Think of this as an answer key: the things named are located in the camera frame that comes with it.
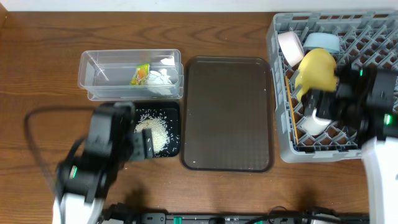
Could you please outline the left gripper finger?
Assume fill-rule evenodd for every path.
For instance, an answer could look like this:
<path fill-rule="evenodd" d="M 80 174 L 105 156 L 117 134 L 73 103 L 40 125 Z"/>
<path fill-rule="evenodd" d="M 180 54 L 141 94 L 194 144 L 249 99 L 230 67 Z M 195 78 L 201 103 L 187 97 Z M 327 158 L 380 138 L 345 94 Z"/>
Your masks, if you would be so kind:
<path fill-rule="evenodd" d="M 130 160 L 143 161 L 145 159 L 145 142 L 142 133 L 133 133 L 131 142 L 133 151 Z"/>
<path fill-rule="evenodd" d="M 146 159 L 152 159 L 154 157 L 154 147 L 152 141 L 152 131 L 150 129 L 143 129 L 143 143 L 144 143 L 144 153 Z"/>

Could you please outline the pile of rice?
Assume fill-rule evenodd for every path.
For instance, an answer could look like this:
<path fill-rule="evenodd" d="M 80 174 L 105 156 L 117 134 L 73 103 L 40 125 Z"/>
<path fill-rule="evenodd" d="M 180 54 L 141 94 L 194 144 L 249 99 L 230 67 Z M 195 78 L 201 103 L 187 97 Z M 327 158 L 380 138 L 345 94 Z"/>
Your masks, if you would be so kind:
<path fill-rule="evenodd" d="M 159 154 L 167 148 L 170 143 L 169 131 L 166 121 L 160 116 L 144 114 L 140 117 L 134 132 L 141 132 L 143 129 L 150 129 L 152 133 L 153 152 Z"/>

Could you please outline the small white cup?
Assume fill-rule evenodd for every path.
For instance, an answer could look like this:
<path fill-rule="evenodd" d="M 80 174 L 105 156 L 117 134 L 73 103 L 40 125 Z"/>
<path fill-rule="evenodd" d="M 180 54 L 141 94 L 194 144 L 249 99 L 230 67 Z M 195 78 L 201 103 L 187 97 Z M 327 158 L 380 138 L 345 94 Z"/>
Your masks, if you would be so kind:
<path fill-rule="evenodd" d="M 314 109 L 310 116 L 306 116 L 301 125 L 301 128 L 312 136 L 321 134 L 332 122 L 332 120 L 317 117 L 316 113 L 317 110 Z"/>

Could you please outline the yellow plate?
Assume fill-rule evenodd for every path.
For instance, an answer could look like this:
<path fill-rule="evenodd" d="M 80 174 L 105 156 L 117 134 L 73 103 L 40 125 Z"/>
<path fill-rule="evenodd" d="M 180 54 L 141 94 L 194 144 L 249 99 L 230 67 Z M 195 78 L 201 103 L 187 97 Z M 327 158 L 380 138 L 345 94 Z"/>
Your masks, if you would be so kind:
<path fill-rule="evenodd" d="M 298 101 L 309 89 L 334 91 L 338 82 L 335 76 L 336 61 L 325 49 L 317 48 L 309 51 L 298 66 L 298 75 L 295 79 L 295 88 Z"/>

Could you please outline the white tissue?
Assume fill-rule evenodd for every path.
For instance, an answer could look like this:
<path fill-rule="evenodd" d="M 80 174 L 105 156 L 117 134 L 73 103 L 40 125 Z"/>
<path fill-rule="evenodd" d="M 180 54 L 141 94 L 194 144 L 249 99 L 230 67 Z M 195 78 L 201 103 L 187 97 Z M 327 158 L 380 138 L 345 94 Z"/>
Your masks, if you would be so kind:
<path fill-rule="evenodd" d="M 159 72 L 155 70 L 151 70 L 144 82 L 145 85 L 148 86 L 148 90 L 153 93 L 168 96 L 171 95 L 172 92 L 167 85 L 173 85 L 170 80 L 170 76 L 167 75 L 166 69 L 161 69 Z"/>

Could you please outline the green snack wrapper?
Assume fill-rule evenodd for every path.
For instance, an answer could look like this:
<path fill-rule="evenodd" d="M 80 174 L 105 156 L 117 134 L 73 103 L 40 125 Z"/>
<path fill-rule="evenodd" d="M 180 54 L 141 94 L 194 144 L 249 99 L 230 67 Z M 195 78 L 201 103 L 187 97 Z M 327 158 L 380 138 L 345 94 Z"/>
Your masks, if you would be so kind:
<path fill-rule="evenodd" d="M 136 67 L 136 72 L 130 81 L 130 85 L 143 85 L 145 80 L 149 76 L 150 72 L 150 64 L 146 63 L 143 65 L 138 65 Z"/>

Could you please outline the light blue bowl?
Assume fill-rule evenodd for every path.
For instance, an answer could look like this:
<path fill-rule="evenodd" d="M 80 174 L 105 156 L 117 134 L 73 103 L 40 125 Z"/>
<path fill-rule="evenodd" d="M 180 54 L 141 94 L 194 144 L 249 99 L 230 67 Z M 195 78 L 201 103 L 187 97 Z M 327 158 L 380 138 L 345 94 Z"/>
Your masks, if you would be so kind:
<path fill-rule="evenodd" d="M 311 33 L 304 42 L 303 49 L 313 50 L 317 48 L 325 49 L 331 54 L 337 54 L 340 52 L 340 40 L 338 36 L 333 34 Z"/>

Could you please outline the wooden chopstick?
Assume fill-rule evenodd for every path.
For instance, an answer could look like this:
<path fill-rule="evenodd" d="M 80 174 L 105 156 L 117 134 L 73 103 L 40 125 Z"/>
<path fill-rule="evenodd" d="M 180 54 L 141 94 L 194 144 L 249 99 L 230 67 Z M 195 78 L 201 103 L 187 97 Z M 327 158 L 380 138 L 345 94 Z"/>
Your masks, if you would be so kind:
<path fill-rule="evenodd" d="M 289 87 L 289 81 L 285 80 L 285 85 L 287 88 L 287 96 L 288 96 L 288 100 L 289 100 L 289 108 L 290 108 L 290 114 L 292 117 L 292 124 L 293 124 L 293 128 L 294 128 L 294 139 L 296 142 L 296 145 L 299 144 L 299 138 L 298 138 L 298 133 L 297 133 L 297 126 L 296 126 L 296 122 L 295 122 L 295 116 L 294 116 L 294 111 L 293 111 L 293 104 L 292 104 L 292 96 L 291 96 L 291 92 L 290 92 L 290 87 Z"/>

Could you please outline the pink bowl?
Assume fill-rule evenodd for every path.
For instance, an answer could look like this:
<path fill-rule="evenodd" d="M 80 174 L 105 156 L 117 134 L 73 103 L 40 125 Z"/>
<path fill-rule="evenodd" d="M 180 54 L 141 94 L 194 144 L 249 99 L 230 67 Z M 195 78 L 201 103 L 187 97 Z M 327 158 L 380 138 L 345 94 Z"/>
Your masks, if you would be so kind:
<path fill-rule="evenodd" d="M 296 66 L 303 58 L 304 51 L 297 34 L 293 31 L 277 36 L 280 49 L 291 67 Z"/>

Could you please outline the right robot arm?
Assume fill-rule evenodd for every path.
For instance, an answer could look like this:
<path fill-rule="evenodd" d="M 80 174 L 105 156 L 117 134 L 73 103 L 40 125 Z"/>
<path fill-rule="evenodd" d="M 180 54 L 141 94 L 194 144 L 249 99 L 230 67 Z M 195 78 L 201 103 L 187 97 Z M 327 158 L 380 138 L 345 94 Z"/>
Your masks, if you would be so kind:
<path fill-rule="evenodd" d="M 304 111 L 338 121 L 356 130 L 366 171 L 371 223 L 397 223 L 397 114 L 394 90 L 397 72 L 350 66 L 339 73 L 335 91 L 309 89 Z"/>

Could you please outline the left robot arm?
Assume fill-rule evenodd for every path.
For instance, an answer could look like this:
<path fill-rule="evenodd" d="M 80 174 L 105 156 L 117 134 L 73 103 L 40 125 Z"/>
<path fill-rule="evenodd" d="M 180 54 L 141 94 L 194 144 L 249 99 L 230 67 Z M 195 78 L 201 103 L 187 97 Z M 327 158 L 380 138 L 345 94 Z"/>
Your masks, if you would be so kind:
<path fill-rule="evenodd" d="M 149 129 L 135 132 L 133 103 L 104 104 L 91 116 L 87 136 L 58 164 L 53 223 L 97 223 L 118 172 L 129 161 L 154 157 Z"/>

